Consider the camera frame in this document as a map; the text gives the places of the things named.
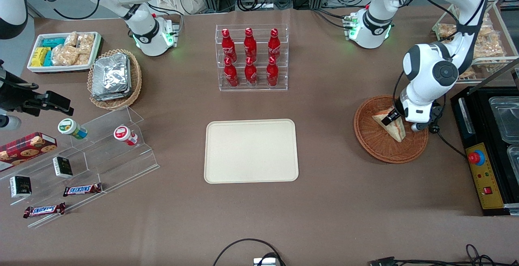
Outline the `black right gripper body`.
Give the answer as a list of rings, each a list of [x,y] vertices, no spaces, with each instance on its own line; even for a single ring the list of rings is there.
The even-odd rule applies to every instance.
[[[39,116],[41,109],[48,108],[43,102],[44,95],[35,92],[39,88],[36,83],[28,83],[8,71],[1,72],[0,80],[1,109]]]

